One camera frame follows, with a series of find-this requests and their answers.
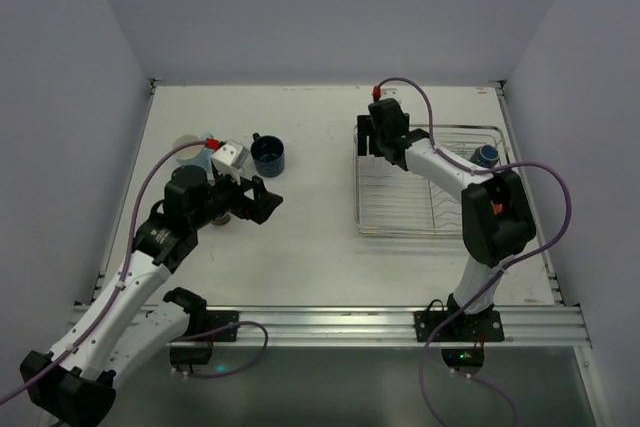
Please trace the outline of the white cup brown band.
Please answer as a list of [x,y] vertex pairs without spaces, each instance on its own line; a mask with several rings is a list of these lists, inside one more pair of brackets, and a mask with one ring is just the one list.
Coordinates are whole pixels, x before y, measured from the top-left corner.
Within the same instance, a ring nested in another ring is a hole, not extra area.
[[224,216],[221,216],[221,217],[218,217],[217,219],[212,220],[211,224],[215,226],[223,226],[227,224],[230,220],[231,220],[231,215],[227,213]]

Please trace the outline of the large dark blue mug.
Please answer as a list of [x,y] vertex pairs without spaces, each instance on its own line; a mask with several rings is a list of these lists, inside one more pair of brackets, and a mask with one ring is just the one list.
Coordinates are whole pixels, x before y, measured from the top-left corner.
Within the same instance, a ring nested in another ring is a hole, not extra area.
[[272,135],[252,135],[250,154],[258,174],[275,178],[285,169],[285,146],[281,139]]

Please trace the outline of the light blue mug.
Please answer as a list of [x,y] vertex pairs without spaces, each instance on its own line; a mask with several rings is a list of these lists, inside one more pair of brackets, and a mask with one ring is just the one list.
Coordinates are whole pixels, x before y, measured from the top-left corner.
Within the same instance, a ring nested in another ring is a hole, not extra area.
[[[185,134],[176,138],[172,147],[177,148],[188,143],[204,140],[204,137],[193,134]],[[180,166],[197,166],[203,168],[206,172],[210,171],[210,151],[204,145],[191,145],[181,149],[174,154],[174,160]]]

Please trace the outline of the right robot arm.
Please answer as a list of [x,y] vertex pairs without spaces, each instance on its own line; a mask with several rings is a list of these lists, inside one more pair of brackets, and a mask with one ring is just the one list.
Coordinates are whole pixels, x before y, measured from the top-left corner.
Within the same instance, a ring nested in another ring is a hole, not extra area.
[[512,164],[484,168],[441,146],[432,133],[410,127],[409,114],[392,98],[377,96],[357,117],[359,152],[385,159],[444,190],[461,208],[468,260],[451,294],[454,307],[480,315],[494,304],[500,270],[536,237],[520,175]]

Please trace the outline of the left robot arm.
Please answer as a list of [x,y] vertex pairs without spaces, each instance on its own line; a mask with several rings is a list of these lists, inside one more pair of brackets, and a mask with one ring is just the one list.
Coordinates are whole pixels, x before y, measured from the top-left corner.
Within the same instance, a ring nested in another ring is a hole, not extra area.
[[197,166],[174,170],[164,197],[130,240],[119,271],[75,326],[48,352],[30,352],[20,373],[31,401],[69,426],[97,426],[118,388],[165,344],[222,338],[240,320],[212,324],[207,303],[184,288],[135,318],[198,244],[199,229],[225,214],[258,225],[283,202],[259,177],[209,181]]

